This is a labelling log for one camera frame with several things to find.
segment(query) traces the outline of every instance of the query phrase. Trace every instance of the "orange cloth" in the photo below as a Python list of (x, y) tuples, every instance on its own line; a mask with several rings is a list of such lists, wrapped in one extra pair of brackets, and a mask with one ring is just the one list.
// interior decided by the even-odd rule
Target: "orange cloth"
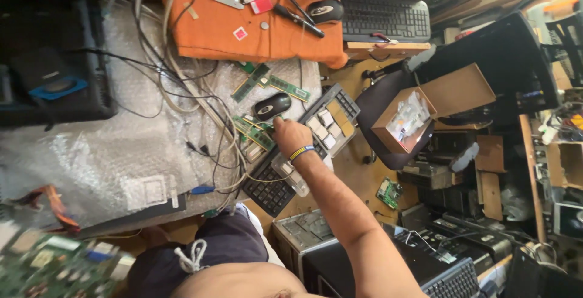
[[(191, 0), (174, 0), (170, 12), (169, 28)], [(272, 0), (299, 14), (288, 0)], [(297, 0), (305, 8), (319, 0)], [(198, 19), (185, 12), (174, 29), (174, 41), (181, 56), (214, 60), (238, 60), (266, 62), (298, 56), (304, 60), (323, 62), (339, 69), (348, 60), (343, 51), (341, 24), (321, 24), (318, 28), (324, 38), (305, 31), (289, 19), (275, 15), (273, 11), (254, 14), (251, 5), (238, 10), (213, 0), (195, 0), (192, 8)], [(269, 24), (261, 29), (260, 23)], [(248, 35), (238, 41), (233, 32), (243, 27)]]

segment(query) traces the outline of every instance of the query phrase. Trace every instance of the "man's right arm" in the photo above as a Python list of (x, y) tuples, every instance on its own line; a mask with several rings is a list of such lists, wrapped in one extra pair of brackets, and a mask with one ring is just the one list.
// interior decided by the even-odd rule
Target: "man's right arm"
[[(274, 135), (284, 156), (312, 144), (309, 128), (276, 118)], [(334, 235), (346, 249), (356, 296), (425, 297), (403, 258), (368, 207), (334, 175), (316, 152), (299, 155), (293, 165), (310, 187)]]

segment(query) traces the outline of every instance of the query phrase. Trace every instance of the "hand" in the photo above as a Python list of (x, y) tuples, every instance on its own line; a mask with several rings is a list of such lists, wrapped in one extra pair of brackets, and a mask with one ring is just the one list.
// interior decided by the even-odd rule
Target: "hand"
[(289, 158), (297, 149), (314, 143), (312, 131), (291, 119), (284, 121), (281, 117), (275, 117), (273, 127), (275, 127), (273, 138), (277, 141), (279, 150), (286, 158)]

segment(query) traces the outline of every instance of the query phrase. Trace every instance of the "blue wristband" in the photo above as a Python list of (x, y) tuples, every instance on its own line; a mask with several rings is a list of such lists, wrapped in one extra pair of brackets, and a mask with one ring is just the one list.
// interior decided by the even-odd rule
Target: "blue wristband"
[(289, 158), (289, 162), (292, 163), (295, 160), (295, 158), (297, 158), (297, 156), (301, 155), (304, 152), (310, 151), (310, 150), (315, 150), (314, 146), (304, 146), (304, 147), (297, 149), (294, 153), (291, 154), (291, 156)]

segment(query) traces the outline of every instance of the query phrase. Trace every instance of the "black keyboard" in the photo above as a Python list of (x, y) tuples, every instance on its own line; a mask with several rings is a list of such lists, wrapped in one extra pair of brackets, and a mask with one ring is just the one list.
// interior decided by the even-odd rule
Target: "black keyboard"
[[(299, 123), (305, 123), (311, 116), (316, 114), (323, 106), (332, 99), (336, 99), (340, 107), (345, 112), (349, 121), (353, 121), (360, 114), (360, 108), (354, 101), (342, 90), (340, 84), (334, 84), (312, 107), (305, 112)], [(324, 147), (314, 140), (314, 148), (320, 158), (324, 159), (327, 155)], [(265, 160), (256, 169), (251, 176), (262, 181), (280, 180), (281, 176), (271, 167), (271, 161), (279, 154), (279, 148), (275, 147)], [(262, 183), (247, 179), (243, 184), (245, 192), (251, 200), (255, 201), (261, 209), (268, 215), (275, 218), (283, 208), (291, 201), (295, 195), (294, 189), (286, 181), (277, 181), (271, 183)]]
[(344, 6), (342, 39), (383, 42), (382, 33), (399, 42), (425, 43), (431, 36), (429, 9), (418, 0), (340, 0)]
[(459, 261), (421, 286), (421, 290), (429, 298), (471, 298), (479, 290), (472, 259)]

